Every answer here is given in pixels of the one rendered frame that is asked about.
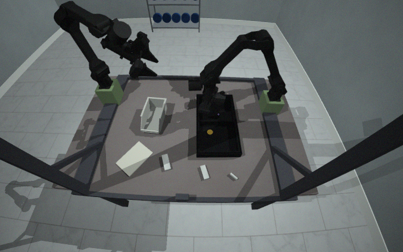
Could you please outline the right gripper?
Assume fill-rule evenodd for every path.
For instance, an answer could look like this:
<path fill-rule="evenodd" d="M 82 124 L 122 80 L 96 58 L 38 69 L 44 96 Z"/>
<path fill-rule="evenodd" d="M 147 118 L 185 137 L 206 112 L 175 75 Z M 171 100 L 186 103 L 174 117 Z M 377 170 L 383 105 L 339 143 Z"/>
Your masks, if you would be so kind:
<path fill-rule="evenodd" d="M 216 90 L 218 91 L 218 87 L 216 87 L 215 91 L 216 91 Z M 203 97 L 202 97 L 202 99 L 204 100 L 204 102 L 202 102 L 202 103 L 199 105 L 199 108 L 198 108 L 198 112 L 199 112 L 199 113 L 210 114 L 211 109 L 212 109 L 212 106 L 213 106 L 213 104 L 211 103 L 211 99 L 212 99 L 212 97 L 214 96 L 215 91 L 212 92 L 212 93 L 208 93 L 208 92 L 206 92 L 205 90 L 203 90 Z"/>

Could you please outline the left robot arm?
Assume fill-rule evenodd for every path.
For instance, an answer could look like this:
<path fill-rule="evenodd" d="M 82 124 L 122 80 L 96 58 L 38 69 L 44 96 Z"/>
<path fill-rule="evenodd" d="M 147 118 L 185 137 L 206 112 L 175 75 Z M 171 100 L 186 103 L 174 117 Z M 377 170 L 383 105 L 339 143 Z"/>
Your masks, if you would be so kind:
<path fill-rule="evenodd" d="M 89 32 L 96 38 L 107 35 L 100 43 L 103 49 L 107 48 L 116 54 L 120 52 L 123 44 L 130 37 L 132 33 L 130 26 L 118 21 L 117 18 L 112 20 L 105 15 L 88 12 L 73 1 L 61 4 L 54 14 L 54 20 L 61 29 L 72 36 L 86 57 L 91 71 L 90 76 L 98 82 L 99 89 L 110 89 L 113 81 L 108 75 L 110 74 L 109 67 L 105 61 L 98 59 L 81 32 L 79 23 L 87 26 Z M 137 38 L 134 41 L 129 40 L 129 42 L 131 45 L 127 45 L 128 49 L 138 56 L 142 49 L 148 47 L 150 40 L 147 38 L 147 34 L 140 31 L 137 33 Z"/>

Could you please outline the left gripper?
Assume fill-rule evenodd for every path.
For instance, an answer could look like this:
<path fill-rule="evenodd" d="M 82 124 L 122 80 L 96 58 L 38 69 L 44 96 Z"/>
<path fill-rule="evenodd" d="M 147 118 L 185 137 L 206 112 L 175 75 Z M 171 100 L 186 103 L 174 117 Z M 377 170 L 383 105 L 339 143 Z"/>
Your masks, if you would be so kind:
<path fill-rule="evenodd" d="M 143 63 L 141 61 L 141 58 L 146 59 L 151 62 L 158 63 L 159 61 L 156 59 L 156 57 L 151 53 L 149 50 L 149 46 L 147 48 L 142 49 L 139 52 L 139 56 L 134 55 L 127 47 L 127 45 L 131 45 L 131 43 L 126 41 L 118 55 L 120 55 L 120 59 L 127 59 L 130 61 L 130 64 L 132 64 L 129 75 L 130 77 L 136 79 L 136 77 L 141 77 L 141 76 L 149 76 L 149 77 L 156 77 L 157 74 L 149 69 L 146 65 L 146 63 Z M 137 59 L 137 60 L 136 60 Z"/>

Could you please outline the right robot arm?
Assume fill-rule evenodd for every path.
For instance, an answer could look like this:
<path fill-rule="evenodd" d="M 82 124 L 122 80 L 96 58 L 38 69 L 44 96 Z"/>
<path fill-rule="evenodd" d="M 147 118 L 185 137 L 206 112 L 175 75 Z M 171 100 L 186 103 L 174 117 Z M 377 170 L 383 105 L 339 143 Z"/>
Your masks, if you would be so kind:
<path fill-rule="evenodd" d="M 255 41 L 252 41 L 255 40 Z M 208 63 L 200 77 L 189 77 L 189 91 L 204 90 L 208 93 L 215 91 L 216 84 L 220 84 L 220 78 L 224 67 L 228 65 L 243 49 L 252 49 L 265 55 L 265 60 L 270 68 L 268 79 L 272 88 L 267 92 L 270 101 L 281 102 L 281 96 L 287 93 L 285 83 L 281 78 L 278 66 L 274 57 L 274 40 L 267 30 L 261 29 L 247 34 L 241 34 L 237 39 L 214 61 Z M 271 85 L 270 84 L 270 85 Z M 216 90 L 217 91 L 217 90 Z M 225 92 L 216 92 L 211 99 L 211 103 L 222 106 L 225 102 Z"/>

